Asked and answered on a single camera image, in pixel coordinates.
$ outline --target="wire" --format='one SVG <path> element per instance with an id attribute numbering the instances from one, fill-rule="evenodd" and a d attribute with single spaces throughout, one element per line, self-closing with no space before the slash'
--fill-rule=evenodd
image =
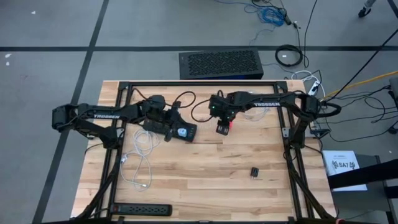
<path id="1" fill-rule="evenodd" d="M 364 212 L 364 213 L 362 213 L 362 214 L 359 214 L 359 215 L 356 215 L 356 216 L 354 216 L 354 217 L 344 218 L 344 220 L 351 220 L 351 219 L 353 219 L 353 218 L 357 218 L 357 217 L 360 217 L 360 216 L 366 215 L 366 214 L 368 214 L 368 213 L 371 213 L 371 212 L 374 212 L 374 210 L 371 210 L 371 211 Z"/>
<path id="2" fill-rule="evenodd" d="M 383 131 L 382 133 L 379 133 L 379 134 L 373 134 L 373 135 L 369 135 L 369 136 L 363 136 L 363 137 L 347 139 L 347 140 L 337 140 L 331 135 L 331 128 L 330 128 L 329 123 L 328 123 L 328 118 L 325 118 L 325 121 L 326 121 L 326 125 L 330 129 L 329 136 L 335 142 L 349 142 L 349 141 L 356 141 L 356 140 L 360 140 L 360 139 L 373 138 L 373 137 L 376 137 L 376 136 L 380 136 L 380 135 L 386 134 L 388 132 L 388 130 L 389 130 L 389 128 L 388 128 L 387 130 L 385 130 L 385 131 Z"/>
<path id="3" fill-rule="evenodd" d="M 314 73 L 317 73 L 317 72 L 319 73 L 320 80 L 316 76 L 313 75 Z M 317 70 L 315 72 L 310 72 L 310 71 L 307 71 L 307 70 L 301 70 L 301 71 L 293 73 L 292 76 L 291 76 L 291 79 L 293 80 L 294 77 L 297 77 L 297 74 L 299 74 L 299 73 L 308 73 L 309 74 L 309 75 L 307 75 L 307 76 L 305 76 L 305 77 L 303 77 L 301 79 L 303 82 L 309 81 L 311 79 L 315 79 L 316 82 L 319 82 L 318 86 L 321 86 L 321 89 L 322 89 L 322 92 L 323 92 L 323 96 L 325 96 L 325 89 L 324 89 L 324 87 L 322 85 L 322 74 L 321 74 L 320 70 Z"/>
<path id="4" fill-rule="evenodd" d="M 347 104 L 345 104 L 344 106 L 341 106 L 341 107 L 344 108 L 344 107 L 346 107 L 346 106 L 349 106 L 349 105 L 353 104 L 354 102 L 356 102 L 356 101 L 358 101 L 358 100 L 365 99 L 365 98 L 370 97 L 371 95 L 373 95 L 373 94 L 375 94 L 375 93 L 378 93 L 378 92 L 380 92 L 380 91 L 382 91 L 382 90 L 386 90 L 386 89 L 388 89 L 388 88 L 389 88 L 389 86 L 384 86 L 384 87 L 382 87 L 382 88 L 380 88 L 380 89 L 378 89 L 378 90 L 376 90 L 376 91 L 370 92 L 370 93 L 367 94 L 367 95 L 358 96 L 357 99 L 355 99 L 355 100 L 353 100 L 353 101 L 351 101 L 351 102 L 349 102 L 349 103 L 347 103 Z"/>
<path id="5" fill-rule="evenodd" d="M 378 107 L 375 107 L 375 106 L 370 105 L 369 102 L 367 102 L 367 99 L 375 99 L 375 100 L 377 100 L 377 101 L 380 103 L 380 105 L 381 105 L 382 107 L 381 107 L 381 108 L 378 108 Z M 365 101 L 365 103 L 366 103 L 368 106 L 370 106 L 370 107 L 373 108 L 373 109 L 377 109 L 377 110 L 389 110 L 389 109 L 396 109 L 396 108 L 397 108 L 396 106 L 391 106 L 391 107 L 389 107 L 389 108 L 386 108 L 386 107 L 384 107 L 384 104 L 381 103 L 381 101 L 380 101 L 379 99 L 376 99 L 376 98 L 374 98 L 374 97 L 367 97 L 367 98 L 365 98 L 364 101 Z"/>
<path id="6" fill-rule="evenodd" d="M 309 149 L 311 149 L 311 150 L 314 150 L 314 151 L 316 151 L 316 152 L 319 152 L 319 153 L 322 155 L 322 152 L 321 152 L 320 150 L 315 149 L 315 148 L 313 148 L 313 147 L 310 147 L 310 146 L 308 146 L 308 145 L 304 145 L 304 146 L 307 147 L 307 148 L 309 148 Z"/>
<path id="7" fill-rule="evenodd" d="M 260 35 L 261 32 L 264 32 L 264 31 L 273 32 L 274 29 L 275 29 L 275 26 L 272 27 L 271 29 L 263 29 L 263 30 L 260 30 L 259 32 L 257 32 L 256 36 L 255 36 L 253 39 L 250 40 L 249 46 L 251 46 L 251 44 L 257 40 L 257 38 L 259 37 L 259 35 Z"/>
<path id="8" fill-rule="evenodd" d="M 140 141 L 139 138 L 140 136 L 142 136 L 143 134 L 146 135 L 146 140 L 145 141 Z M 152 183 L 152 169 L 150 167 L 150 163 L 148 161 L 148 158 L 146 158 L 149 154 L 151 154 L 151 152 L 154 150 L 154 148 L 156 146 L 159 145 L 160 141 L 159 138 L 157 137 L 157 135 L 151 131 L 145 131 L 145 130 L 137 130 L 134 135 L 133 135 L 133 142 L 134 142 L 134 150 L 131 150 L 127 153 L 125 153 L 122 156 L 121 162 L 120 162 L 120 174 L 123 178 L 124 181 L 126 181 L 127 183 L 131 183 L 133 184 L 134 188 L 139 191 L 139 192 L 143 192 L 145 190 L 147 190 L 151 183 Z M 144 148 L 142 147 L 140 144 L 149 144 L 149 147 Z M 132 180 L 127 180 L 124 175 L 123 175 L 123 164 L 127 161 L 129 155 L 136 155 L 140 157 L 140 161 L 138 163 L 138 166 L 136 168 L 136 171 L 134 172 L 134 175 L 132 177 Z M 148 165 L 148 170 L 149 170 L 149 182 L 147 184 L 140 184 L 136 181 L 137 178 L 137 174 L 139 172 L 139 169 L 141 168 L 142 162 L 145 161 Z"/>
<path id="9" fill-rule="evenodd" d="M 101 213 L 103 211 L 107 211 L 107 210 L 109 210 L 109 209 L 108 208 L 102 208 L 102 209 L 96 211 L 95 213 L 92 213 L 88 218 L 91 218 L 91 217 L 95 216 L 96 214 L 99 214 L 99 213 Z"/>
<path id="10" fill-rule="evenodd" d="M 379 75 L 377 77 L 374 77 L 374 78 L 371 78 L 371 79 L 368 79 L 368 80 L 365 80 L 365 81 L 361 81 L 361 82 L 357 82 L 357 83 L 348 85 L 347 87 L 345 87 L 345 90 L 348 90 L 348 89 L 350 89 L 352 87 L 356 87 L 358 85 L 362 85 L 362 84 L 366 84 L 366 83 L 369 83 L 369 82 L 376 81 L 376 80 L 378 80 L 380 78 L 385 78 L 385 77 L 388 77 L 388 76 L 391 76 L 391 75 L 397 75 L 397 74 L 398 74 L 398 71 L 394 71 L 394 72 L 386 73 L 386 74 L 383 74 L 383 75 Z M 335 94 L 337 92 L 339 92 L 339 90 L 335 90 L 335 91 L 327 94 L 325 98 L 328 98 L 328 97 L 330 97 L 331 95 L 333 95 L 333 94 Z"/>
<path id="11" fill-rule="evenodd" d="M 198 123 L 204 123 L 204 122 L 209 121 L 211 118 L 213 118 L 213 116 L 210 116 L 208 119 L 203 120 L 203 121 L 200 121 L 200 120 L 197 120 L 196 118 L 193 117 L 193 110 L 194 110 L 197 106 L 201 105 L 202 103 L 206 103 L 206 102 L 208 102 L 208 101 L 210 101 L 210 99 L 204 100 L 204 101 L 202 101 L 202 102 L 199 102 L 198 104 L 196 104 L 195 106 L 193 106 L 193 108 L 192 108 L 192 110 L 191 110 L 191 117 L 192 117 L 192 119 L 193 119 L 194 121 L 196 121 L 196 122 L 198 122 Z"/>
<path id="12" fill-rule="evenodd" d="M 359 73 L 362 72 L 362 70 L 369 64 L 369 62 L 377 55 L 377 53 L 380 52 L 380 50 L 393 38 L 393 36 L 395 36 L 398 32 L 398 29 L 396 29 L 391 36 L 377 49 L 377 51 L 375 51 L 375 53 L 372 55 L 371 58 L 369 58 L 369 60 L 359 69 L 359 71 L 340 89 L 338 90 L 338 92 L 332 96 L 330 99 L 328 99 L 328 101 L 334 99 L 337 95 L 339 95 L 358 75 Z"/>
<path id="13" fill-rule="evenodd" d="M 185 92 L 179 94 L 178 97 L 176 97 L 176 99 L 174 100 L 174 102 L 177 102 L 177 100 L 178 100 L 181 96 L 183 96 L 183 95 L 185 95 L 185 94 L 187 94 L 187 93 L 191 93 L 191 94 L 193 95 L 193 100 L 192 100 L 192 102 L 191 102 L 190 104 L 188 104 L 188 105 L 180 106 L 180 107 L 179 107 L 180 109 L 190 107 L 190 106 L 195 102 L 195 100 L 197 99 L 197 96 L 196 96 L 196 94 L 195 94 L 194 92 L 192 92 L 192 91 L 185 91 Z"/>
<path id="14" fill-rule="evenodd" d="M 356 121 L 359 119 L 371 119 L 371 118 L 377 118 L 378 116 L 382 116 L 382 115 L 386 115 L 386 114 L 391 114 L 391 113 L 396 113 L 398 111 L 391 111 L 391 112 L 387 112 L 387 113 L 382 113 L 382 114 L 378 114 L 378 115 L 374 115 L 374 116 L 367 116 L 367 117 L 360 117 L 360 118 L 353 118 L 353 119 L 346 119 L 346 120 L 342 120 L 342 121 L 335 121 L 335 122 L 328 122 L 328 124 L 340 124 L 340 123 L 344 123 L 344 122 L 348 122 L 348 121 Z M 380 119 L 380 121 L 384 121 L 387 119 L 392 119 L 395 118 L 397 116 L 393 116 L 391 118 L 384 118 L 384 119 Z"/>
<path id="15" fill-rule="evenodd" d="M 90 149 L 92 149 L 92 148 L 94 148 L 94 147 L 96 147 L 96 146 L 100 146 L 100 145 L 102 145 L 102 144 L 104 144 L 104 143 L 98 143 L 98 144 L 95 144 L 95 145 L 92 145 L 92 146 L 88 147 L 88 148 L 86 149 L 86 151 L 85 151 L 85 154 L 86 154 Z"/>
<path id="16" fill-rule="evenodd" d="M 308 20 L 308 24 L 307 24 L 307 28 L 305 28 L 305 33 L 304 33 L 304 68 L 308 68 L 308 66 L 310 66 L 310 61 L 307 57 L 307 31 L 308 31 L 308 27 L 310 26 L 311 23 L 311 19 L 312 19 L 312 14 L 313 14 L 313 10 L 315 9 L 315 6 L 317 5 L 318 0 L 315 0 L 313 6 L 312 6 L 312 10 L 311 10 L 311 14 L 310 14 L 310 18 Z"/>
<path id="17" fill-rule="evenodd" d="M 281 8 L 275 6 L 260 6 L 254 4 L 253 1 L 252 1 L 253 4 L 245 2 L 224 2 L 220 0 L 214 0 L 214 1 L 223 4 L 244 5 L 243 10 L 249 14 L 256 13 L 261 23 L 270 23 L 277 27 L 280 27 L 284 24 L 285 16 L 283 15 Z"/>
<path id="18" fill-rule="evenodd" d="M 287 161 L 287 157 L 286 157 L 286 152 L 284 152 L 283 153 L 283 157 L 284 157 L 284 159 Z M 291 162 L 293 162 L 293 160 L 295 160 L 297 158 L 297 155 L 296 155 L 296 153 L 294 154 L 294 158 L 291 160 Z"/>
<path id="19" fill-rule="evenodd" d="M 140 94 L 140 96 L 141 96 L 143 99 L 145 99 L 145 100 L 148 100 L 148 101 L 151 100 L 152 102 L 157 102 L 157 103 L 164 103 L 165 105 L 170 106 L 170 107 L 173 106 L 173 105 L 170 105 L 170 104 L 168 104 L 168 103 L 166 103 L 166 102 L 159 102 L 159 101 L 156 101 L 156 100 L 153 100 L 153 99 L 148 99 L 148 98 L 145 97 L 145 96 L 141 93 L 141 91 L 139 91 L 137 88 L 133 88 L 131 94 L 134 93 L 134 90 L 136 90 L 136 91 L 138 92 L 138 94 Z M 180 108 L 180 109 L 181 109 L 181 108 L 187 108 L 187 107 L 191 106 L 191 105 L 195 102 L 195 100 L 196 100 L 196 98 L 197 98 L 196 94 L 195 94 L 194 92 L 192 92 L 192 91 L 185 91 L 185 92 L 179 94 L 178 97 L 176 97 L 176 99 L 174 100 L 174 103 L 177 102 L 177 100 L 178 100 L 181 96 L 183 96 L 183 95 L 185 95 L 185 94 L 187 94 L 187 93 L 191 93 L 191 94 L 193 95 L 193 100 L 192 100 L 192 102 L 191 102 L 190 104 L 188 104 L 188 105 L 185 105 L 185 106 L 179 106 L 178 108 Z"/>
<path id="20" fill-rule="evenodd" d="M 298 60 L 297 60 L 296 62 L 294 62 L 294 63 L 292 63 L 292 64 L 284 63 L 284 62 L 282 62 L 282 61 L 279 59 L 279 56 L 278 56 L 279 52 L 282 51 L 282 50 L 288 50 L 288 51 L 297 52 L 297 53 L 300 55 L 300 57 L 298 58 Z M 300 63 L 303 61 L 303 52 L 302 52 L 299 48 L 297 48 L 296 46 L 294 46 L 294 45 L 291 45 L 291 44 L 284 44 L 284 45 L 279 46 L 279 47 L 276 49 L 276 51 L 275 51 L 275 60 L 276 60 L 279 64 L 281 64 L 281 65 L 283 65 L 283 66 L 285 66 L 285 67 L 293 67 L 293 66 L 296 66 L 296 65 L 300 64 Z"/>

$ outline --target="concrete floor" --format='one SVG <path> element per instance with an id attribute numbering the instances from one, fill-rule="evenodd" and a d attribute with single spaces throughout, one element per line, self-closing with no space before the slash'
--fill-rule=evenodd
<path id="1" fill-rule="evenodd" d="M 301 44 L 314 1 L 284 0 L 289 17 L 302 27 Z M 279 0 L 272 2 L 280 6 Z M 363 0 L 319 0 L 315 8 L 307 45 L 343 46 L 341 51 L 324 48 L 307 52 L 308 70 L 322 71 L 326 92 L 340 88 L 373 54 L 372 51 L 352 51 L 350 46 L 381 45 L 397 28 L 397 17 L 387 1 L 378 1 L 370 15 L 358 19 L 363 3 Z M 60 136 L 51 128 L 51 110 L 69 103 L 72 98 L 86 56 L 85 47 L 90 44 L 102 4 L 97 0 L 0 1 L 0 223 L 32 221 Z M 271 25 L 261 24 L 254 14 L 244 13 L 240 5 L 213 0 L 119 0 L 109 2 L 98 41 L 92 42 L 92 46 L 247 45 L 259 30 L 269 28 Z M 263 32 L 254 43 L 282 44 L 297 44 L 297 34 L 291 26 Z M 398 36 L 388 45 L 398 45 Z M 37 48 L 9 52 L 13 49 L 7 47 Z M 82 48 L 61 52 L 40 47 Z M 9 58 L 4 57 L 9 53 L 12 54 Z M 97 103 L 103 80 L 178 80 L 178 53 L 161 49 L 94 51 L 78 102 Z M 262 63 L 276 63 L 273 50 L 260 51 L 260 56 Z M 397 51 L 380 52 L 355 81 L 397 70 L 397 59 Z M 290 70 L 302 69 L 300 65 Z M 264 67 L 263 79 L 285 76 L 289 73 L 278 66 Z M 372 91 L 387 84 L 387 79 L 379 80 L 346 93 Z M 376 96 L 386 106 L 393 105 L 385 92 Z M 357 102 L 330 121 L 379 112 Z M 336 124 L 332 126 L 333 135 L 347 139 L 380 133 L 393 122 L 394 119 L 376 124 L 364 120 Z M 323 142 L 325 149 L 380 155 L 381 161 L 398 158 L 398 138 L 390 134 L 344 143 L 334 142 L 327 136 Z M 69 134 L 44 221 L 70 217 L 86 144 L 87 140 L 76 132 Z M 362 212 L 341 208 L 340 217 Z M 381 212 L 354 220 L 386 222 Z"/>

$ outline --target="vent grille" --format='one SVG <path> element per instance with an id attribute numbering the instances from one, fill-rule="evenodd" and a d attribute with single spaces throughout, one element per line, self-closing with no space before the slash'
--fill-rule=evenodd
<path id="1" fill-rule="evenodd" d="M 252 50 L 208 52 L 188 56 L 189 75 L 251 73 L 259 70 Z"/>

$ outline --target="wooden table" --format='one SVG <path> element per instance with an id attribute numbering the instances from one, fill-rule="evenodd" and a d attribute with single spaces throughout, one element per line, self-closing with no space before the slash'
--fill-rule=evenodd
<path id="1" fill-rule="evenodd" d="M 304 90 L 300 80 L 287 80 L 289 91 Z M 99 96 L 99 105 L 114 106 L 118 81 L 104 81 Z M 166 102 L 173 102 L 178 94 L 191 90 L 197 94 L 196 102 L 206 100 L 217 90 L 254 91 L 273 93 L 264 86 L 140 86 L 146 96 L 163 95 Z M 133 94 L 131 103 L 142 100 Z M 191 102 L 185 95 L 182 105 Z M 135 217 L 126 220 L 213 220 L 213 221 L 286 221 L 295 216 L 292 194 L 280 125 L 275 108 L 270 108 L 260 121 L 248 121 L 242 113 L 237 114 L 233 127 L 227 136 L 217 134 L 216 119 L 207 123 L 196 123 L 190 116 L 191 108 L 180 109 L 182 118 L 198 125 L 193 143 L 172 139 L 164 142 L 159 135 L 160 145 L 148 157 L 152 166 L 153 181 L 145 192 L 138 192 L 132 184 L 119 175 L 116 202 L 168 203 L 173 205 L 171 217 Z M 208 118 L 207 104 L 195 109 L 195 117 Z M 110 120 L 94 120 L 98 125 L 110 126 Z M 132 135 L 140 127 L 128 124 L 123 152 L 133 148 Z M 100 143 L 92 140 L 88 146 Z M 306 145 L 318 148 L 314 139 L 307 139 Z M 91 201 L 100 185 L 106 151 L 95 147 L 87 152 L 76 193 L 72 216 L 78 215 Z M 333 216 L 336 215 L 328 186 L 325 168 L 319 153 L 302 149 L 308 185 L 318 201 Z M 129 157 L 124 165 L 124 175 L 132 178 L 138 157 Z M 258 167 L 259 177 L 252 180 L 251 167 Z M 139 182 L 148 180 L 147 168 L 141 169 Z M 299 190 L 303 216 L 307 215 L 301 190 Z M 108 204 L 108 194 L 104 206 Z"/>

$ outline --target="black cable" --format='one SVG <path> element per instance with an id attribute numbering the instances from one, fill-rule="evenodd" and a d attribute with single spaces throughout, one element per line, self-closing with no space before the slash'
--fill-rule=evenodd
<path id="1" fill-rule="evenodd" d="M 384 86 L 384 87 L 382 87 L 382 88 L 380 88 L 380 89 L 378 89 L 378 90 L 376 90 L 376 91 L 373 91 L 373 92 L 371 92 L 371 93 L 369 93 L 369 94 L 367 94 L 367 95 L 358 96 L 357 99 L 355 99 L 355 100 L 353 100 L 353 101 L 351 101 L 351 102 L 349 102 L 349 103 L 347 103 L 347 104 L 345 104 L 344 106 L 341 106 L 341 107 L 344 108 L 344 107 L 346 107 L 346 106 L 348 106 L 348 105 L 353 104 L 355 101 L 365 99 L 365 98 L 367 98 L 367 97 L 369 97 L 369 96 L 371 96 L 371 95 L 373 95 L 373 94 L 375 94 L 375 93 L 378 93 L 378 92 L 380 92 L 380 91 L 386 90 L 388 87 L 389 87 L 389 86 Z"/>
<path id="2" fill-rule="evenodd" d="M 369 104 L 369 102 L 367 102 L 367 99 L 375 99 L 375 100 L 377 100 L 380 104 L 381 104 L 381 106 L 382 106 L 382 108 L 378 108 L 378 107 L 375 107 L 375 106 L 372 106 L 372 105 L 370 105 Z M 368 105 L 368 106 L 370 106 L 371 108 L 373 108 L 373 109 L 377 109 L 377 110 L 390 110 L 390 109 L 396 109 L 397 107 L 396 106 L 392 106 L 392 107 L 389 107 L 389 108 L 386 108 L 386 107 L 384 107 L 384 104 L 383 103 L 381 103 L 381 101 L 379 100 L 379 99 L 376 99 L 376 98 L 374 98 L 374 97 L 367 97 L 367 98 L 365 98 L 365 103 Z"/>
<path id="3" fill-rule="evenodd" d="M 389 128 L 388 128 L 387 130 L 385 130 L 385 131 L 383 131 L 382 133 L 379 133 L 379 134 L 373 134 L 373 135 L 369 135 L 369 136 L 363 136 L 363 137 L 347 139 L 347 140 L 337 140 L 331 135 L 331 127 L 329 126 L 328 118 L 325 118 L 325 121 L 326 121 L 326 125 L 330 129 L 329 136 L 335 142 L 349 142 L 349 141 L 355 141 L 355 140 L 360 140 L 360 139 L 373 138 L 373 137 L 376 137 L 376 136 L 380 136 L 380 135 L 386 134 L 388 132 L 388 130 L 389 130 Z"/>
<path id="4" fill-rule="evenodd" d="M 356 216 L 354 216 L 354 217 L 344 218 L 344 220 L 351 220 L 351 219 L 353 219 L 353 218 L 357 218 L 357 217 L 360 217 L 360 216 L 366 215 L 366 214 L 368 214 L 368 213 L 371 213 L 371 212 L 374 212 L 374 210 L 371 210 L 371 211 L 364 212 L 364 213 L 362 213 L 362 214 L 359 214 L 359 215 L 356 215 Z"/>
<path id="5" fill-rule="evenodd" d="M 284 157 L 285 160 L 287 160 L 286 152 L 283 153 L 283 157 Z M 294 154 L 294 158 L 291 160 L 291 162 L 293 162 L 296 158 L 297 158 L 297 155 Z"/>
<path id="6" fill-rule="evenodd" d="M 283 63 L 283 62 L 279 59 L 279 56 L 278 56 L 279 52 L 282 51 L 282 50 L 288 50 L 288 51 L 297 52 L 297 53 L 300 55 L 300 57 L 298 58 L 298 60 L 297 60 L 295 63 L 292 63 L 292 64 Z M 303 52 L 302 52 L 299 48 L 297 48 L 296 46 L 294 46 L 294 45 L 291 45 L 291 44 L 284 44 L 284 45 L 279 46 L 279 47 L 276 49 L 276 51 L 275 51 L 275 59 L 276 59 L 276 61 L 277 61 L 279 64 L 281 64 L 281 65 L 283 65 L 283 66 L 285 66 L 285 67 L 293 67 L 293 66 L 299 65 L 299 64 L 303 61 Z"/>
<path id="7" fill-rule="evenodd" d="M 356 96 L 356 95 L 362 94 L 362 93 L 367 93 L 366 95 L 368 95 L 369 93 L 372 93 L 372 92 L 371 91 L 363 91 L 363 92 L 358 92 L 358 93 L 352 93 L 352 94 L 347 94 L 347 95 L 344 95 L 344 96 L 341 96 L 341 97 L 336 97 L 335 99 L 336 100 L 347 100 L 347 99 L 353 99 L 353 98 L 358 98 L 358 97 L 361 97 L 361 96 L 365 96 L 365 95 Z"/>
<path id="8" fill-rule="evenodd" d="M 383 119 L 384 115 L 386 115 L 386 107 L 384 106 L 384 104 L 383 104 L 379 99 L 377 99 L 377 98 L 375 98 L 375 97 L 371 97 L 371 96 L 370 96 L 370 97 L 365 98 L 365 99 L 364 99 L 364 100 L 365 100 L 365 103 L 366 103 L 368 106 L 372 107 L 372 108 L 374 108 L 374 107 L 371 106 L 371 105 L 367 102 L 367 99 L 374 99 L 374 100 L 378 101 L 378 102 L 380 103 L 380 105 L 382 106 L 383 114 L 381 115 L 381 117 L 380 117 L 379 119 L 377 119 L 377 120 L 375 120 L 375 121 L 371 121 L 371 123 L 374 124 L 374 123 L 380 121 L 381 119 Z"/>
<path id="9" fill-rule="evenodd" d="M 96 214 L 101 213 L 103 211 L 107 211 L 107 210 L 108 210 L 108 208 L 102 208 L 102 209 L 96 211 L 95 213 L 92 213 L 88 218 L 91 218 L 91 217 L 95 216 Z"/>
<path id="10" fill-rule="evenodd" d="M 206 102 L 208 102 L 208 101 L 210 101 L 210 99 L 204 100 L 204 101 L 202 101 L 202 102 L 199 102 L 198 104 L 196 104 L 195 106 L 193 106 L 193 108 L 192 108 L 192 110 L 191 110 L 191 117 L 192 117 L 192 119 L 193 119 L 194 121 L 199 122 L 199 123 L 204 123 L 204 122 L 209 121 L 211 118 L 213 118 L 213 116 L 210 116 L 208 119 L 206 119 L 206 120 L 204 120 L 204 121 L 199 121 L 199 120 L 197 120 L 196 118 L 193 117 L 193 110 L 194 110 L 197 106 L 201 105 L 202 103 L 206 103 Z"/>
<path id="11" fill-rule="evenodd" d="M 188 104 L 188 105 L 180 106 L 180 107 L 179 107 L 180 109 L 190 107 L 190 106 L 195 102 L 195 100 L 197 99 L 197 96 L 196 96 L 196 94 L 195 94 L 194 92 L 192 92 L 192 91 L 185 91 L 185 92 L 179 94 L 178 97 L 176 97 L 176 99 L 174 100 L 174 102 L 176 102 L 181 96 L 183 96 L 183 95 L 185 95 L 185 94 L 187 94 L 187 93 L 191 93 L 191 94 L 193 95 L 193 100 L 192 100 L 192 102 L 191 102 L 190 104 Z"/>
<path id="12" fill-rule="evenodd" d="M 305 63 L 305 59 L 304 59 L 304 68 L 308 68 L 308 66 L 310 66 L 310 61 L 307 58 L 307 51 L 306 51 L 306 48 L 307 48 L 307 31 L 308 31 L 308 27 L 310 26 L 313 10 L 315 9 L 315 6 L 317 5 L 317 2 L 318 2 L 318 0 L 315 0 L 315 3 L 312 6 L 310 18 L 308 20 L 307 28 L 305 28 L 305 33 L 304 33 L 304 56 L 305 56 L 305 58 L 307 59 L 307 62 L 308 62 L 308 63 Z"/>
<path id="13" fill-rule="evenodd" d="M 335 122 L 328 122 L 329 124 L 340 124 L 340 123 L 344 123 L 344 122 L 348 122 L 348 121 L 356 121 L 359 119 L 371 119 L 371 118 L 377 118 L 378 116 L 382 116 L 382 115 L 386 115 L 386 114 L 391 114 L 391 113 L 396 113 L 398 111 L 391 111 L 391 112 L 387 112 L 387 113 L 382 113 L 382 114 L 377 114 L 374 116 L 367 116 L 367 117 L 360 117 L 360 118 L 353 118 L 353 119 L 346 119 L 346 120 L 342 120 L 342 121 L 335 121 Z M 384 118 L 384 119 L 380 119 L 380 121 L 384 121 L 387 119 L 392 119 L 395 118 L 396 116 L 393 116 L 391 118 Z"/>
<path id="14" fill-rule="evenodd" d="M 103 143 L 98 143 L 98 144 L 95 144 L 95 145 L 92 145 L 92 146 L 90 146 L 90 147 L 88 147 L 87 149 L 86 149 L 86 151 L 85 151 L 85 154 L 90 150 L 90 149 L 92 149 L 92 148 L 94 148 L 94 147 L 96 147 L 96 146 L 100 146 L 100 145 L 102 145 Z"/>
<path id="15" fill-rule="evenodd" d="M 313 148 L 313 147 L 310 147 L 310 146 L 308 146 L 308 145 L 304 145 L 304 146 L 307 147 L 307 148 L 309 148 L 309 149 L 311 149 L 311 150 L 314 150 L 314 151 L 316 151 L 316 152 L 319 152 L 319 154 L 322 155 L 322 152 L 321 152 L 320 150 L 315 149 L 315 148 Z"/>
<path id="16" fill-rule="evenodd" d="M 359 71 L 334 95 L 332 96 L 330 99 L 328 99 L 327 101 L 330 101 L 332 99 L 334 99 L 337 95 L 339 95 L 358 75 L 359 73 L 362 72 L 362 70 L 369 64 L 369 62 L 377 55 L 377 53 L 380 52 L 380 50 L 393 38 L 393 36 L 395 36 L 398 32 L 398 29 L 396 29 L 391 36 L 377 49 L 377 51 L 375 51 L 375 53 L 372 55 L 371 58 L 369 58 L 369 60 L 361 67 L 361 69 L 359 69 Z"/>
<path id="17" fill-rule="evenodd" d="M 136 91 L 138 92 L 138 94 L 140 94 L 140 96 L 141 96 L 143 99 L 148 100 L 148 98 L 145 97 L 145 96 L 141 93 L 141 91 L 139 91 L 137 88 L 133 88 L 131 94 L 134 93 L 134 90 L 136 90 Z M 192 100 L 192 102 L 191 102 L 190 104 L 188 104 L 188 105 L 180 106 L 179 108 L 187 108 L 187 107 L 191 106 L 191 105 L 195 102 L 197 96 L 196 96 L 196 94 L 195 94 L 194 92 L 192 92 L 192 91 L 185 91 L 185 92 L 179 94 L 178 97 L 176 97 L 176 99 L 174 100 L 174 102 L 176 102 L 181 96 L 183 96 L 183 95 L 185 95 L 185 94 L 187 94 L 187 93 L 191 93 L 191 94 L 193 95 L 193 100 Z"/>

